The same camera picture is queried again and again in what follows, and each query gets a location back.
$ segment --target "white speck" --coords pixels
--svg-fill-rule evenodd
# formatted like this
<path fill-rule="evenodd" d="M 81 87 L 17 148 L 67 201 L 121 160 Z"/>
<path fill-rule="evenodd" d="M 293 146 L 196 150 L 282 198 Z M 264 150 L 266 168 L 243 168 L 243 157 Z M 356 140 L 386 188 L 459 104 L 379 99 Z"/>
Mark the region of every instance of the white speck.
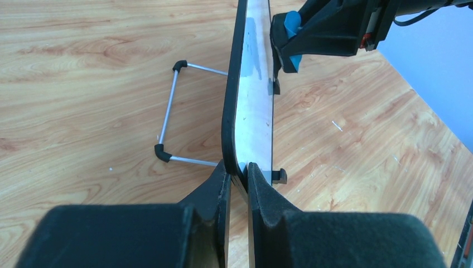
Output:
<path fill-rule="evenodd" d="M 336 169 L 340 170 L 341 172 L 345 172 L 345 170 L 344 170 L 344 169 L 342 169 L 342 168 L 341 168 L 341 167 L 339 167 L 339 166 L 334 166 L 334 168 L 336 168 Z"/>
<path fill-rule="evenodd" d="M 393 155 L 393 158 L 394 158 L 394 159 L 396 160 L 396 162 L 400 165 L 400 162 L 399 162 L 398 158 L 397 158 L 395 155 Z"/>
<path fill-rule="evenodd" d="M 341 129 L 341 127 L 340 127 L 339 125 L 337 125 L 337 123 L 335 123 L 334 121 L 332 121 L 332 123 L 333 123 L 340 131 L 343 131 L 343 130 Z"/>

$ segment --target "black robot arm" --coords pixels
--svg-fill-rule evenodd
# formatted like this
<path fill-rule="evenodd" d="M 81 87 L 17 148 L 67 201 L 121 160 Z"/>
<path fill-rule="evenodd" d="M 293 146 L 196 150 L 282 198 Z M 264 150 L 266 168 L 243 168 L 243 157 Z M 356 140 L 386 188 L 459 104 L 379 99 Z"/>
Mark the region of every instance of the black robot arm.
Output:
<path fill-rule="evenodd" d="M 358 49 L 374 50 L 393 21 L 410 25 L 451 5 L 473 8 L 471 0 L 308 0 L 298 12 L 273 16 L 275 76 L 280 68 L 296 73 L 303 54 L 352 56 Z M 396 16 L 422 11 L 407 22 L 395 20 Z"/>

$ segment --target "blue wall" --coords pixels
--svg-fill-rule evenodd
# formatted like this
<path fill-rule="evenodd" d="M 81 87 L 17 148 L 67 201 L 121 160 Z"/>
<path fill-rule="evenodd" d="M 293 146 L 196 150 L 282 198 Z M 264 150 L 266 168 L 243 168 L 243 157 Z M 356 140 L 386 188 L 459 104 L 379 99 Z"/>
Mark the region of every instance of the blue wall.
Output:
<path fill-rule="evenodd" d="M 447 7 L 411 26 L 393 24 L 378 49 L 473 152 L 473 11 Z"/>

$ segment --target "wooden tabletop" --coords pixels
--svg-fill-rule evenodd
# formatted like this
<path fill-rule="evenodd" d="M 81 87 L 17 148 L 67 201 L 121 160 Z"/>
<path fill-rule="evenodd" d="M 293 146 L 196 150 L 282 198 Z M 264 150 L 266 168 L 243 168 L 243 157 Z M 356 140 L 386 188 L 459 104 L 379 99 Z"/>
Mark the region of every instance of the wooden tabletop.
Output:
<path fill-rule="evenodd" d="M 272 13 L 304 1 L 274 0 Z M 59 204 L 177 202 L 211 173 L 156 159 L 175 61 L 227 70 L 237 0 L 5 0 L 0 16 L 0 266 Z M 275 97 L 276 189 L 304 210 L 419 217 L 450 263 L 473 156 L 377 51 L 305 56 Z M 181 72 L 166 150 L 218 161 L 226 79 Z M 232 267 L 248 265 L 233 189 Z"/>

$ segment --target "silver tube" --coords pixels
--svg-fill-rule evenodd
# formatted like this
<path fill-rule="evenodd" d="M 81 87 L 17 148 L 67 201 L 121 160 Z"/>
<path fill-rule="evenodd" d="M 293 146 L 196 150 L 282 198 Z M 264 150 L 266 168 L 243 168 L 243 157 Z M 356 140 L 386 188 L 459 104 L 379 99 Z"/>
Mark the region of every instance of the silver tube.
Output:
<path fill-rule="evenodd" d="M 228 75 L 228 73 L 226 73 L 224 71 L 219 71 L 219 70 L 215 70 L 215 69 L 212 69 L 212 68 L 207 68 L 207 67 L 200 66 L 200 65 L 197 65 L 197 64 L 193 64 L 193 63 L 187 63 L 187 66 L 197 68 L 197 69 L 201 69 L 201 70 L 204 70 L 204 71 L 211 71 L 212 73 L 216 73 L 216 74 Z"/>
<path fill-rule="evenodd" d="M 217 163 L 214 163 L 214 162 L 191 159 L 191 158 L 184 158 L 184 157 L 179 157 L 179 156 L 171 156 L 171 160 L 181 161 L 181 162 L 186 162 L 186 163 L 192 163 L 192 164 L 205 165 L 205 166 L 217 166 Z"/>
<path fill-rule="evenodd" d="M 164 116 L 163 127 L 161 129 L 160 144 L 163 144 L 164 134 L 166 133 L 167 120 L 169 119 L 169 114 L 171 113 L 172 99 L 174 98 L 174 91 L 176 89 L 177 76 L 179 72 L 174 71 L 174 79 L 172 80 L 171 93 L 169 94 L 169 101 L 167 102 L 166 115 Z"/>

